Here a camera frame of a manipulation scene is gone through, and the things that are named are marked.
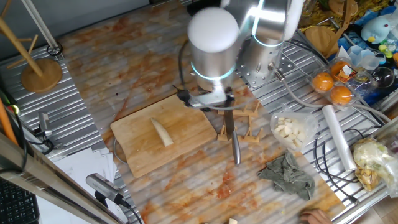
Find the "metal table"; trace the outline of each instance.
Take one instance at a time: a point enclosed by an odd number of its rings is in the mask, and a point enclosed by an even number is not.
[[[296,34],[295,39],[306,42],[306,39],[301,33]],[[36,49],[32,56],[34,59],[51,57],[45,51],[46,47]],[[292,68],[291,71],[285,73],[287,82],[294,93],[301,99],[311,103],[326,103],[321,95],[314,92],[312,87],[308,84],[305,73],[310,73],[320,66],[316,58],[308,54],[299,47],[287,44],[283,49],[284,66]],[[53,136],[50,139],[54,142],[63,142],[65,148],[60,151],[55,151],[49,154],[49,158],[57,159],[62,156],[67,156],[82,149],[91,147],[93,150],[104,148],[105,145],[102,138],[92,121],[86,105],[84,104],[63,60],[59,61],[62,70],[63,78],[61,82],[53,90],[35,94],[26,91],[20,83],[20,75],[26,63],[20,64],[18,67],[11,70],[6,69],[6,65],[19,60],[21,57],[14,57],[0,63],[0,76],[3,78],[8,91],[16,98],[21,108],[21,119],[28,127],[35,129],[39,125],[37,118],[38,111],[48,111],[50,122],[53,128]],[[323,136],[318,142],[318,155],[321,155],[321,145],[325,140],[331,139],[328,132],[326,121],[320,109],[307,108],[296,101],[287,93],[283,84],[272,79],[266,85],[261,85],[256,82],[256,85],[248,87],[254,95],[261,101],[261,104],[268,110],[268,112],[275,113],[282,111],[282,103],[287,105],[293,111],[312,113],[320,124],[319,131]],[[345,111],[337,111],[337,117],[342,126],[342,129],[356,128],[364,135],[371,134],[377,129],[374,128],[376,120],[367,111],[357,111],[348,108]],[[357,133],[346,133],[346,139],[349,144],[356,142],[359,137]],[[315,158],[313,156],[314,150],[313,142],[307,145],[302,151],[308,161],[315,165]],[[326,158],[328,167],[332,174],[340,177],[355,179],[353,173],[343,172],[344,168],[338,158],[336,148],[333,141],[328,141],[326,145]],[[332,185],[329,178],[323,174],[321,176],[325,181]],[[116,174],[114,180],[115,184],[122,187],[125,193],[125,198],[130,204],[134,204],[119,173]],[[348,184],[343,181],[336,181],[336,183],[348,194],[353,194],[361,201],[359,205],[353,205],[345,198],[336,187],[331,186],[337,196],[343,201],[347,209],[339,214],[335,223],[352,223],[360,215],[371,208],[375,203],[387,196],[386,187],[384,185],[378,186],[372,192],[363,190],[361,184]],[[136,218],[129,210],[124,210],[131,222],[136,221]]]

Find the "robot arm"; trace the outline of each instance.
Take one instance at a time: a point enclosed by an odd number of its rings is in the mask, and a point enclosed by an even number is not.
[[[275,63],[281,44],[297,28],[303,1],[222,0],[224,9],[209,7],[196,13],[188,25],[191,65],[198,85],[211,93],[193,96],[191,105],[222,105],[223,89],[232,85],[238,62],[246,73],[268,77],[268,65]],[[239,55],[248,36],[251,42]]]

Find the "plush toy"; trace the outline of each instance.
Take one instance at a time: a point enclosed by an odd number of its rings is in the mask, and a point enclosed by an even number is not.
[[[377,17],[369,21],[361,31],[363,40],[367,40],[372,44],[380,44],[390,33],[390,22],[381,17]]]

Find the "gray rag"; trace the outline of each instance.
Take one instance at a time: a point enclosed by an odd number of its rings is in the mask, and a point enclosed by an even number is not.
[[[313,178],[300,170],[290,152],[267,162],[267,168],[259,171],[257,175],[262,179],[274,181],[276,191],[298,194],[304,200],[311,200],[315,190]]]

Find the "paper roll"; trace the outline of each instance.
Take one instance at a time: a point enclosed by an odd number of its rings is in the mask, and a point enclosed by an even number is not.
[[[356,164],[353,155],[349,149],[344,133],[341,130],[340,123],[337,120],[335,109],[332,105],[324,106],[322,108],[323,115],[325,116],[326,122],[328,123],[331,135],[336,144],[338,155],[343,163],[346,171],[352,171],[356,169]]]

